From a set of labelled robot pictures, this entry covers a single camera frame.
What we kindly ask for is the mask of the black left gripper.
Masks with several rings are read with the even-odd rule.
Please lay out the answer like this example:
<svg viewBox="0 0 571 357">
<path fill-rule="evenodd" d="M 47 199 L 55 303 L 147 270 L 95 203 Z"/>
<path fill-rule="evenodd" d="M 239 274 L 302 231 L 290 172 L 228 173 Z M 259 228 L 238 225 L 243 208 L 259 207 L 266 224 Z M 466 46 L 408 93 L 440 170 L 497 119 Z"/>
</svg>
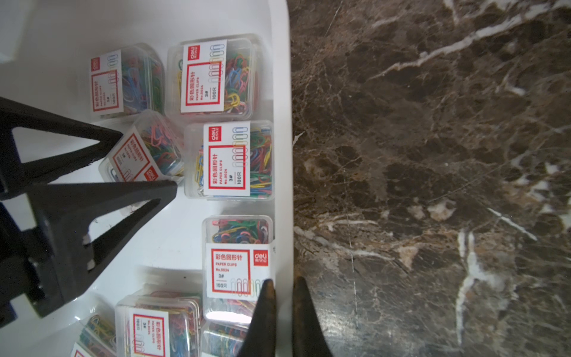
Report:
<svg viewBox="0 0 571 357">
<path fill-rule="evenodd" d="M 1 204 L 1 328 L 17 319 L 10 302 L 21 295 L 41 318 L 80 297 L 175 199 L 173 181 L 45 184 L 102 159 L 122 136 L 1 99 L 1 199 L 43 184 L 28 191 L 37 226 L 24 234 Z"/>
</svg>

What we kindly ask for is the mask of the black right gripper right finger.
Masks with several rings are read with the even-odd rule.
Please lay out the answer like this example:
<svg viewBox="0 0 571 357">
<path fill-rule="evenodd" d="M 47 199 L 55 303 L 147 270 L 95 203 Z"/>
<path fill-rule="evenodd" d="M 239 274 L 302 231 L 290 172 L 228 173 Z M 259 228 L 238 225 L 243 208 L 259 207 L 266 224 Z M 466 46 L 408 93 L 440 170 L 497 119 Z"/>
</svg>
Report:
<svg viewBox="0 0 571 357">
<path fill-rule="evenodd" d="M 293 357 L 333 357 L 304 277 L 294 279 L 292 293 L 292 354 Z"/>
</svg>

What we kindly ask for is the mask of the white plastic storage tray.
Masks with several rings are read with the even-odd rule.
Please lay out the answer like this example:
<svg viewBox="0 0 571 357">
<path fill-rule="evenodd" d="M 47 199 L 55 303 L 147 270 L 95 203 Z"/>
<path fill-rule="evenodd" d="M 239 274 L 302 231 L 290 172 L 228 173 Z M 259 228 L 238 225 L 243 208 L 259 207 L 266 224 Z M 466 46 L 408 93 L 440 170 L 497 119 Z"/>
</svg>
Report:
<svg viewBox="0 0 571 357">
<path fill-rule="evenodd" d="M 245 211 L 274 221 L 277 242 L 277 354 L 291 355 L 293 177 L 290 25 L 285 1 L 4 1 L 1 96 L 81 121 L 91 120 L 85 75 L 91 58 L 144 43 L 165 59 L 172 46 L 224 35 L 261 39 L 257 117 L 274 124 L 274 198 L 267 202 L 189 199 L 183 191 L 130 240 L 77 300 L 40 318 L 13 301 L 16 321 L 1 330 L 3 356 L 69 356 L 78 321 L 97 303 L 114 305 L 144 284 L 200 287 L 202 223 Z"/>
</svg>

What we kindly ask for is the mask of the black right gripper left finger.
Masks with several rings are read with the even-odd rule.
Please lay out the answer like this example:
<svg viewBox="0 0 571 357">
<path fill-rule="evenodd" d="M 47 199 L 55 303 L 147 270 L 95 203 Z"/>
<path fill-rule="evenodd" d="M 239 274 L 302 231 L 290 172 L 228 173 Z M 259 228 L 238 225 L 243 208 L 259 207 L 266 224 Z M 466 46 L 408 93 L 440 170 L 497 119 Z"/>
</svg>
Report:
<svg viewBox="0 0 571 357">
<path fill-rule="evenodd" d="M 277 338 L 277 296 L 274 282 L 263 282 L 254 315 L 238 357 L 274 357 Z"/>
</svg>

